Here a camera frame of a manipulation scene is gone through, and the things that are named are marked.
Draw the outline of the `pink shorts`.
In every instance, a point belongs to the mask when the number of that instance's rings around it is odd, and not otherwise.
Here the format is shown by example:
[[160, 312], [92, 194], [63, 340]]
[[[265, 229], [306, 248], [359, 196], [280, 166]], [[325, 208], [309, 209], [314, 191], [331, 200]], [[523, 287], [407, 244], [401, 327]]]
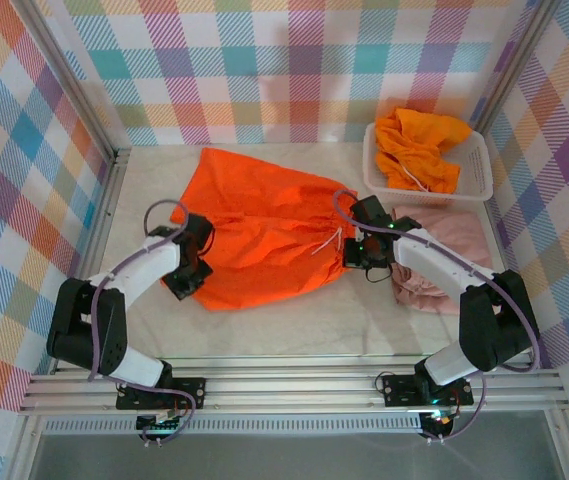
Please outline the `pink shorts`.
[[[424, 206], [396, 206], [392, 218], [410, 217], [437, 241], [482, 267], [493, 269], [491, 254], [479, 217], [470, 211], [449, 211]], [[459, 306], [440, 288], [401, 264], [393, 266], [393, 293], [400, 305], [427, 313], [458, 315]]]

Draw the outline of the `red-orange shorts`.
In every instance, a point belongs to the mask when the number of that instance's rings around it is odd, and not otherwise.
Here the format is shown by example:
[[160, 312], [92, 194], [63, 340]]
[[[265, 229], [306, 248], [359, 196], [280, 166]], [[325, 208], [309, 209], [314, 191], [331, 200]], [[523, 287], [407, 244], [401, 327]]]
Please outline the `red-orange shorts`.
[[181, 202], [215, 237], [213, 274], [195, 294], [209, 311], [258, 307], [338, 280], [355, 228], [343, 217], [356, 191], [322, 176], [206, 147]]

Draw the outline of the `light orange shorts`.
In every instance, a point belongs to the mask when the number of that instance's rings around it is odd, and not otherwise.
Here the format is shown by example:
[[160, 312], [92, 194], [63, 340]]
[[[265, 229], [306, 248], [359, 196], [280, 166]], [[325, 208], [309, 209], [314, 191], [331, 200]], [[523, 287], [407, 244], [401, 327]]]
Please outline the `light orange shorts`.
[[461, 168], [444, 154], [471, 134], [455, 117], [395, 107], [375, 120], [375, 163], [391, 189], [452, 194]]

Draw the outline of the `white plastic basket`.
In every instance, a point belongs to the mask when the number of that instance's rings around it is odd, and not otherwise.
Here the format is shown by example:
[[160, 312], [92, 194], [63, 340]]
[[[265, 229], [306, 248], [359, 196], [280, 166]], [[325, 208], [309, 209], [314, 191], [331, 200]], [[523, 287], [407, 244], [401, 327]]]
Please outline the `white plastic basket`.
[[362, 170], [366, 187], [380, 199], [391, 203], [448, 206], [460, 203], [483, 203], [493, 195], [493, 177], [484, 137], [473, 131], [470, 137], [449, 152], [443, 159], [460, 167], [457, 188], [453, 194], [427, 193], [392, 189], [377, 167], [374, 124], [366, 127], [363, 139]]

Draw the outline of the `small electronics board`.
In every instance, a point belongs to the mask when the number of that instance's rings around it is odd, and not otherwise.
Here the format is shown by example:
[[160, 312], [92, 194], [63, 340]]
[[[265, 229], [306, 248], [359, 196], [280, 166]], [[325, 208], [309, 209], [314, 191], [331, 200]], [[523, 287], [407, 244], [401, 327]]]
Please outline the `small electronics board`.
[[422, 430], [432, 435], [449, 435], [453, 430], [455, 419], [454, 413], [442, 413], [440, 410], [420, 414]]
[[139, 415], [135, 420], [135, 429], [147, 435], [168, 436], [178, 429], [181, 416], [158, 420], [156, 415]]

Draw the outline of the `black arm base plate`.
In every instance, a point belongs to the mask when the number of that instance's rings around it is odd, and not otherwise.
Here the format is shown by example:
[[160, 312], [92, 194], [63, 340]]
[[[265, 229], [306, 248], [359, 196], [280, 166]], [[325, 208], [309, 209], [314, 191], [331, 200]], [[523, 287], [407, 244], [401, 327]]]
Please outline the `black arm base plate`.
[[201, 409], [204, 406], [206, 379], [170, 378], [156, 387], [117, 383], [116, 389], [117, 410]]
[[472, 388], [466, 379], [437, 385], [417, 375], [385, 375], [382, 393], [386, 407], [471, 406]]

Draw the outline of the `long aluminium base rail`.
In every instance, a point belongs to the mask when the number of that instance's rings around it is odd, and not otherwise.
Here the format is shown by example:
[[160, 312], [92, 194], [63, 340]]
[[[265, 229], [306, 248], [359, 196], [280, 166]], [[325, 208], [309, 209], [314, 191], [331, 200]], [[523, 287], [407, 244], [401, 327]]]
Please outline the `long aluminium base rail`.
[[[378, 413], [385, 409], [382, 380], [368, 367], [186, 369], [177, 377], [204, 377], [204, 413]], [[569, 406], [557, 373], [494, 373], [486, 379], [487, 411], [537, 411]], [[23, 414], [113, 413], [116, 387], [89, 382], [77, 369], [34, 377]]]

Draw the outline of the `aluminium frame post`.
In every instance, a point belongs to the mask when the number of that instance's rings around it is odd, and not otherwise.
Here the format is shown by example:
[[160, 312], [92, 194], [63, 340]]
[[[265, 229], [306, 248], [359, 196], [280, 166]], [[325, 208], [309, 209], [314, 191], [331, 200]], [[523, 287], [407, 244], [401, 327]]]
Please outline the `aluminium frame post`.
[[486, 136], [562, 0], [511, 0], [498, 28], [470, 113], [471, 126]]
[[11, 0], [100, 152], [128, 160], [131, 145], [63, 0]]

